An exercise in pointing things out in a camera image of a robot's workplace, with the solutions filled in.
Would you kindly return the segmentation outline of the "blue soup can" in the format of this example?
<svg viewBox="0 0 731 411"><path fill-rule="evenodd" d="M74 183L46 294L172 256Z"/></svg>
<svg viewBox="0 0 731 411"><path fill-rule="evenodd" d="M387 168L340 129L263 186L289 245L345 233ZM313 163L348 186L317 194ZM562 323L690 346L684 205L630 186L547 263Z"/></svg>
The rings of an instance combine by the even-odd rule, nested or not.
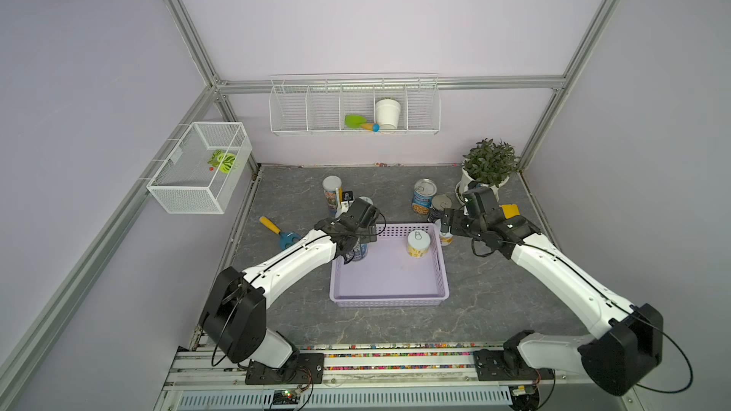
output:
<svg viewBox="0 0 731 411"><path fill-rule="evenodd" d="M348 252L344 256L344 262L346 264L352 263L352 262L358 262L366 258L367 256L367 249L369 246L367 244L363 244L360 240L358 240L353 247L352 251Z"/></svg>
<svg viewBox="0 0 731 411"><path fill-rule="evenodd" d="M412 210L420 215L428 215L437 192L437 185L432 180L426 178L418 180L413 188Z"/></svg>

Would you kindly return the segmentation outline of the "tall colourful can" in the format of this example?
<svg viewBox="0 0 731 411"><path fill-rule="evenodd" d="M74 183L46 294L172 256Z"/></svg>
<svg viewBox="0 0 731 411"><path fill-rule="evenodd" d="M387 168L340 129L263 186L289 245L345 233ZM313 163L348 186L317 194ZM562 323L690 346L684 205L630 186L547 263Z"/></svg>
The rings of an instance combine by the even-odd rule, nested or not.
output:
<svg viewBox="0 0 731 411"><path fill-rule="evenodd" d="M325 194L327 208L332 216L336 215L343 200L343 187L340 177L329 175L323 180L322 187Z"/></svg>

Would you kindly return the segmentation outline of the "lilac plastic basket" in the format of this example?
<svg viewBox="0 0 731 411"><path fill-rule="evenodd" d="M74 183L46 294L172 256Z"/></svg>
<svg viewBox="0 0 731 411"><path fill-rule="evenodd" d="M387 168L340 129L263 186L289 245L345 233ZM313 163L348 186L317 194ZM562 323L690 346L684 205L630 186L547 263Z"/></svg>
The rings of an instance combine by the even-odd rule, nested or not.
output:
<svg viewBox="0 0 731 411"><path fill-rule="evenodd" d="M450 296L447 267L436 226L430 223L376 225L377 241L360 261L334 261L330 299L340 307L439 306ZM407 237L421 230L430 237L421 257L407 252Z"/></svg>

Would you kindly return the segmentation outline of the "yellow label small can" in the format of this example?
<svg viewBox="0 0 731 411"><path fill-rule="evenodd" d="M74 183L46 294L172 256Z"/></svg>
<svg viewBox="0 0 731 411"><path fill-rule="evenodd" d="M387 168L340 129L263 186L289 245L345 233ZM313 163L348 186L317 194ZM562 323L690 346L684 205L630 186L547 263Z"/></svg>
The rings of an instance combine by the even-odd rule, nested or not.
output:
<svg viewBox="0 0 731 411"><path fill-rule="evenodd" d="M407 235L407 254L410 257L423 257L430 249L431 237L427 231L417 229Z"/></svg>

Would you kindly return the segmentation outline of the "dark navy can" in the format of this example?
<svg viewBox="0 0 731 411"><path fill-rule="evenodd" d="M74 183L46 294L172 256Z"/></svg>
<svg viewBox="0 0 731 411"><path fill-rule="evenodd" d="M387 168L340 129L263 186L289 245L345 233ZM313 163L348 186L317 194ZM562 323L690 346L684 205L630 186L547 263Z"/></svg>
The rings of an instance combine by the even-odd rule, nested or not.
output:
<svg viewBox="0 0 731 411"><path fill-rule="evenodd" d="M445 211L452 208L452 201L447 194L438 194L431 200L428 211L428 222L435 223L444 217Z"/></svg>

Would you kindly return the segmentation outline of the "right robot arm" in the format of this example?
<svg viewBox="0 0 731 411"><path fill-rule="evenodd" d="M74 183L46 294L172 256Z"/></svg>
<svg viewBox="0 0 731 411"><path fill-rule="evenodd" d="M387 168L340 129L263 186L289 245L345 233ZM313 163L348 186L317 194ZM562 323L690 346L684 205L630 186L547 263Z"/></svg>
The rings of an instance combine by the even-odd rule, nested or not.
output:
<svg viewBox="0 0 731 411"><path fill-rule="evenodd" d="M603 391L622 396L662 363L664 318L650 304L634 306L588 275L521 215L502 211L469 217L448 209L441 230L500 252L527 270L583 323L586 336L525 330L503 346L510 371L553 369L584 374Z"/></svg>

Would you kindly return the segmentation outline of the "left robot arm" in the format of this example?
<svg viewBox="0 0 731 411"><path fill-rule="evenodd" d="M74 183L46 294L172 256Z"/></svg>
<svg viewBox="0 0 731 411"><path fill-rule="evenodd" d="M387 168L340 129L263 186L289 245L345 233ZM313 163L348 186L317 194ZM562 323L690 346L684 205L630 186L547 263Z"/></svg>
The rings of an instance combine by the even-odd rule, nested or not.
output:
<svg viewBox="0 0 731 411"><path fill-rule="evenodd" d="M287 290L320 266L352 260L361 244L377 241L382 213L357 198L334 218L325 218L304 237L268 260L242 271L221 271L204 305L199 327L214 342L211 364L219 353L231 363L251 361L273 369L295 363L299 350L268 327L268 310Z"/></svg>

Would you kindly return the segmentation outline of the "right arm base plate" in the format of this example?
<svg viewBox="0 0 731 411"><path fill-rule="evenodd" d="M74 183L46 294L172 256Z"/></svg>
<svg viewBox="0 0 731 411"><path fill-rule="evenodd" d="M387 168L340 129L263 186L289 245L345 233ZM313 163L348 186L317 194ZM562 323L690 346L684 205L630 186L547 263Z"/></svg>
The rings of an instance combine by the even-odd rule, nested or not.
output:
<svg viewBox="0 0 731 411"><path fill-rule="evenodd" d="M529 367L523 359L513 351L481 349L473 354L473 361L480 382L532 382L538 384L542 380L553 380L555 373L551 369L535 369Z"/></svg>

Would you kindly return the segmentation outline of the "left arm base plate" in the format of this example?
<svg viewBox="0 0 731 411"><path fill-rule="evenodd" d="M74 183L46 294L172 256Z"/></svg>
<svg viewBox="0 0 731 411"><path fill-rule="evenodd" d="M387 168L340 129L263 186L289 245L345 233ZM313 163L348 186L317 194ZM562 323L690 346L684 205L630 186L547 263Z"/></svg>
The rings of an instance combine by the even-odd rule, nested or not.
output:
<svg viewBox="0 0 731 411"><path fill-rule="evenodd" d="M295 352L281 367L270 367L251 361L247 366L247 386L279 386L280 384L321 384L325 373L325 355Z"/></svg>

